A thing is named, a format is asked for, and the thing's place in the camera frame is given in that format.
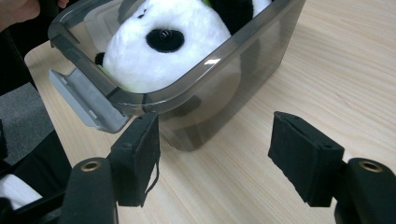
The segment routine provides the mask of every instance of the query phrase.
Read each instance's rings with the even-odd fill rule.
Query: plush panda
[[[126,91],[158,91],[186,74],[270,3],[147,0],[95,61]]]

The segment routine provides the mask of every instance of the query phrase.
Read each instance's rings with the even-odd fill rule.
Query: screw hole
[[[380,173],[383,171],[382,167],[370,161],[360,161],[359,165],[371,172]]]
[[[101,166],[101,162],[99,161],[89,161],[81,166],[81,170],[84,172],[94,171]]]

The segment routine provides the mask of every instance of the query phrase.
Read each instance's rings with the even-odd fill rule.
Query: white fur
[[[154,29],[180,31],[184,45],[172,53],[152,49],[146,35]],[[147,0],[112,37],[103,66],[127,91],[158,91],[177,81],[229,37],[219,15],[201,0]]]
[[[263,9],[268,7],[272,0],[253,0],[253,17],[256,17]]]

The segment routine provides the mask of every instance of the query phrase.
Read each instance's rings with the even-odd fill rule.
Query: gray plastic clip
[[[49,70],[49,80],[89,127],[106,133],[117,133],[131,118],[123,116],[114,108],[77,68],[67,76]]]

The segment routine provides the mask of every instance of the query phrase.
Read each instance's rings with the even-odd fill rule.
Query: panda ear
[[[103,65],[103,59],[105,58],[105,53],[100,52],[95,56],[95,63],[99,65]]]

